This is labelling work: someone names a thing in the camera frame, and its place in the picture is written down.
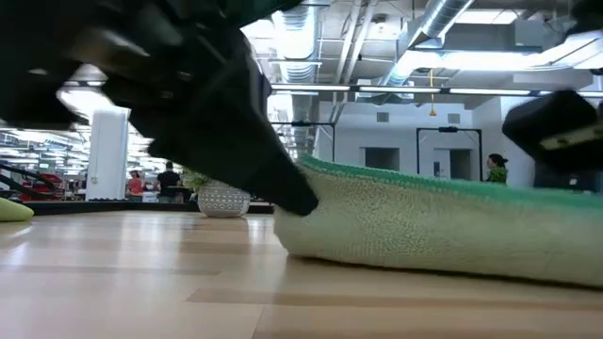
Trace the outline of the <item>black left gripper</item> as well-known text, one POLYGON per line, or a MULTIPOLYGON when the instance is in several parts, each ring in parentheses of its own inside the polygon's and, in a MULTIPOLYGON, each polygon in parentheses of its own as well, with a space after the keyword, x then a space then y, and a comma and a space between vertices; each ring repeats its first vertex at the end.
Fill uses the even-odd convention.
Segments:
POLYGON ((1 4, 1 118, 68 127, 58 99, 85 65, 103 92, 137 115, 217 123, 259 121, 259 72, 242 27, 255 1, 28 1, 1 4))

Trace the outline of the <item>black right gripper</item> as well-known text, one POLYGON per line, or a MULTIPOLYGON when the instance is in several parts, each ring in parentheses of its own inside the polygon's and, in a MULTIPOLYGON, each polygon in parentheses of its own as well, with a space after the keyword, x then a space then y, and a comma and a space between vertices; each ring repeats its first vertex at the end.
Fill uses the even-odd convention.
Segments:
POLYGON ((502 133, 532 159, 557 171, 602 169, 602 114, 573 90, 513 107, 502 133))

